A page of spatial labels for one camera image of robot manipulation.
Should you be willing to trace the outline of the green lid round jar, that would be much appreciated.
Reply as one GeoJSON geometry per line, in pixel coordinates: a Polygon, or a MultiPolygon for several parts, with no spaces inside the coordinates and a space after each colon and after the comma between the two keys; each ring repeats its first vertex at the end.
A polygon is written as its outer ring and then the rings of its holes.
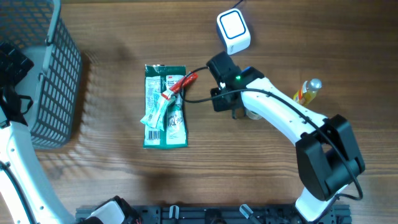
{"type": "Polygon", "coordinates": [[[245,114],[246,114],[246,116],[247,116],[248,118],[250,118],[250,119],[254,119],[254,120],[262,119],[262,116],[261,116],[261,115],[255,113],[255,112],[253,112],[253,111],[251,111],[251,110],[248,110],[247,108],[245,109],[245,114]]]}

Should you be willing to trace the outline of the red stick sachet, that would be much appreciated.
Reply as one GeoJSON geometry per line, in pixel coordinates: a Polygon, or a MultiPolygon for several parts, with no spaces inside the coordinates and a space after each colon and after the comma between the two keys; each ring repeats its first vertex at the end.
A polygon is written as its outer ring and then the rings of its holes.
{"type": "Polygon", "coordinates": [[[175,94],[179,93],[181,89],[192,84],[198,78],[197,73],[190,73],[186,77],[181,78],[177,83],[167,88],[161,93],[161,96],[166,100],[170,100],[175,94]]]}

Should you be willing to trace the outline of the yellow oil bottle silver cap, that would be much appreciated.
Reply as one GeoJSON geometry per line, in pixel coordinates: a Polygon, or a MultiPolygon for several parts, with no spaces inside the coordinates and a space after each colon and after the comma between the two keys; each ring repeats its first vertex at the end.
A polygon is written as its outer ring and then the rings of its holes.
{"type": "Polygon", "coordinates": [[[321,80],[317,78],[306,80],[293,96],[293,100],[302,106],[307,106],[316,97],[321,88],[321,80]]]}

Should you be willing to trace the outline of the green white gloves packet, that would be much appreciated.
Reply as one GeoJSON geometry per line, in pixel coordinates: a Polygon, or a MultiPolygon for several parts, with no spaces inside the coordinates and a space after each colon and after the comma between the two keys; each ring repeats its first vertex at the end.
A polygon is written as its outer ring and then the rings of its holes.
{"type": "MultiPolygon", "coordinates": [[[[153,104],[153,94],[162,93],[177,83],[186,74],[184,66],[146,65],[145,66],[145,114],[153,104]]],[[[183,115],[183,101],[175,96],[175,102],[166,112],[164,130],[144,126],[145,148],[173,149],[188,146],[187,130],[183,115]]]]}

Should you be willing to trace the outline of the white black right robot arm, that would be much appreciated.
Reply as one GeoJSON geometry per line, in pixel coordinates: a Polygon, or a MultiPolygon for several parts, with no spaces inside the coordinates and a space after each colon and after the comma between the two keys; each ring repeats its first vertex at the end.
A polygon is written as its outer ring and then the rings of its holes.
{"type": "Polygon", "coordinates": [[[357,200],[363,191],[357,180],[365,163],[349,121],[337,114],[327,118],[296,103],[254,67],[244,70],[221,52],[208,67],[218,86],[211,90],[215,111],[245,108],[264,118],[294,146],[298,174],[304,185],[294,208],[302,221],[317,223],[336,216],[332,206],[354,184],[357,200]]]}

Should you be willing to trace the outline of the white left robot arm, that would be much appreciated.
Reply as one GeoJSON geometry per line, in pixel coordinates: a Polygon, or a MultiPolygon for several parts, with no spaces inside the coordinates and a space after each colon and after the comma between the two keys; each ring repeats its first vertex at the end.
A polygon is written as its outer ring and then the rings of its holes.
{"type": "Polygon", "coordinates": [[[55,194],[37,159],[15,85],[34,66],[12,44],[1,42],[1,194],[14,223],[76,223],[55,194]]]}

